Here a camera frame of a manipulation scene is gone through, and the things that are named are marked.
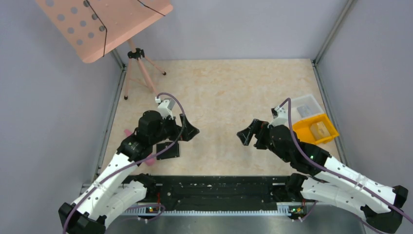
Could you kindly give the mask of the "gold VIP card in bin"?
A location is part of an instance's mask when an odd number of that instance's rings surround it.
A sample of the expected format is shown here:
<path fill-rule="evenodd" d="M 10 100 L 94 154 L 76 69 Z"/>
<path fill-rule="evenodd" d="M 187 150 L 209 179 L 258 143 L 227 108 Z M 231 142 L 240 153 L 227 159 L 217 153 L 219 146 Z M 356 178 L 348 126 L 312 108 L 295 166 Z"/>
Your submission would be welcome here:
<path fill-rule="evenodd" d="M 322 122 L 322 121 L 313 123 L 310 126 L 310 131 L 311 131 L 311 133 L 312 133 L 312 135 L 313 135 L 313 137 L 316 141 L 322 140 L 324 138 L 327 138 L 327 137 L 331 136 L 329 130 L 327 129 L 324 122 Z"/>

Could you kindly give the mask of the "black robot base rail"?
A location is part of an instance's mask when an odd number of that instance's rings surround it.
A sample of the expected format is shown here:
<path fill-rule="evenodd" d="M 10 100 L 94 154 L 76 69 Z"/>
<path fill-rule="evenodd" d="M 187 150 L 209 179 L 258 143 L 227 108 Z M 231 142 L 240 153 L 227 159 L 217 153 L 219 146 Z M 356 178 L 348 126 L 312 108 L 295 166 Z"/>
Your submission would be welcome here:
<path fill-rule="evenodd" d="M 184 176 L 130 175 L 122 182 L 126 188 L 132 181 L 147 187 L 142 203 L 159 203 L 165 213 L 174 212 L 261 212 L 278 211 L 282 202 L 303 204 L 297 174 L 291 176 Z"/>

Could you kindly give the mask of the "silver VIP card in bin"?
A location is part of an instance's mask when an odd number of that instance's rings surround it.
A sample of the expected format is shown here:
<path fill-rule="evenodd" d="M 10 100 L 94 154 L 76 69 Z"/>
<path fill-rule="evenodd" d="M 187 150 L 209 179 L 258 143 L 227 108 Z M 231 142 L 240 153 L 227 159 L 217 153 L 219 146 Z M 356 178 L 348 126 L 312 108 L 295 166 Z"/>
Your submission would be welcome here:
<path fill-rule="evenodd" d="M 297 111 L 300 114 L 301 118 L 306 118 L 313 115 L 313 111 L 308 105 L 302 105 L 297 107 Z"/>

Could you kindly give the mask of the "white plastic bin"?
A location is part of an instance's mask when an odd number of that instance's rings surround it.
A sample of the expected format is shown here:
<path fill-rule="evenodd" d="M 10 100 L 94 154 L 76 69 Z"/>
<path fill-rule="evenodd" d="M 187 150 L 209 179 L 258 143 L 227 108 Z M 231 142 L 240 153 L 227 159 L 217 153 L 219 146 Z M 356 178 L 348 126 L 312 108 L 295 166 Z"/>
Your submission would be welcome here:
<path fill-rule="evenodd" d="M 274 127 L 278 125 L 288 127 L 289 120 L 295 124 L 301 120 L 324 114 L 322 107 L 312 94 L 292 98 L 291 102 L 284 101 L 281 105 L 272 108 L 271 111 L 273 120 L 270 125 Z"/>

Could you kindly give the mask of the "pink music stand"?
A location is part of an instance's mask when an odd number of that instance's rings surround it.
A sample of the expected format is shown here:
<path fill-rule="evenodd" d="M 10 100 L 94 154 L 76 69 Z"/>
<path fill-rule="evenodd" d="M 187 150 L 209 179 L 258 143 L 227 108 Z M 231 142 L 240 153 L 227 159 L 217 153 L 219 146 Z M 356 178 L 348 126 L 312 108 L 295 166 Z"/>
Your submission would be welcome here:
<path fill-rule="evenodd" d="M 173 10 L 169 0 L 38 0 L 36 2 L 75 49 L 92 63 Z"/>

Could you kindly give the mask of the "yellow plastic bin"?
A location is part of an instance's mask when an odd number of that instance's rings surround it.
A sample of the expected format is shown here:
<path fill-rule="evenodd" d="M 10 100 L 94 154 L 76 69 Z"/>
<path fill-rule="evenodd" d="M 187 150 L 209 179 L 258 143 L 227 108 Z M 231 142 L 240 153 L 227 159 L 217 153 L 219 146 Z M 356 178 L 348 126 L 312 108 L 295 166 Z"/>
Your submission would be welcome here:
<path fill-rule="evenodd" d="M 292 126 L 298 139 L 310 144 L 325 144 L 339 136 L 338 131 L 326 114 L 305 118 Z"/>

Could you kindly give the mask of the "pink marker pen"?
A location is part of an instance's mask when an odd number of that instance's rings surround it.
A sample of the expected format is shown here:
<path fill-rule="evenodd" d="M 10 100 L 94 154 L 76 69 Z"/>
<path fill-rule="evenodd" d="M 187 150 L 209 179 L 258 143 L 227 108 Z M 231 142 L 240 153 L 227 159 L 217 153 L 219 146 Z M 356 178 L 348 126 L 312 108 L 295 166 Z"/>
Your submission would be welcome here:
<path fill-rule="evenodd" d="M 129 137 L 130 135 L 132 135 L 132 131 L 130 131 L 129 129 L 125 129 L 124 133 L 125 133 L 126 137 Z M 155 157 L 150 158 L 150 156 L 152 156 L 152 154 L 149 154 L 147 156 L 147 160 L 144 162 L 147 166 L 152 166 L 156 162 L 156 158 Z"/>

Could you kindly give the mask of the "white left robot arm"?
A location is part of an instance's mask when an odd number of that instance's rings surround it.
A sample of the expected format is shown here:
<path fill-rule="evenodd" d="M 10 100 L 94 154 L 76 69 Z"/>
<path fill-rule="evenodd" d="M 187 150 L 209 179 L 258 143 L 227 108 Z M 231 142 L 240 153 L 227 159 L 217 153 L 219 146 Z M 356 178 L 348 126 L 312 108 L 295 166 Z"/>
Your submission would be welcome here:
<path fill-rule="evenodd" d="M 178 141 L 190 141 L 199 129 L 190 124 L 185 114 L 179 115 L 181 125 L 172 116 L 163 117 L 149 110 L 140 117 L 134 132 L 117 148 L 110 163 L 98 178 L 72 203 L 63 203 L 59 218 L 65 234 L 103 234 L 110 224 L 132 204 L 151 201 L 156 188 L 149 183 L 133 181 L 117 193 L 121 183 L 143 162 L 155 157 L 155 144 L 171 140 L 160 153 L 171 149 Z"/>

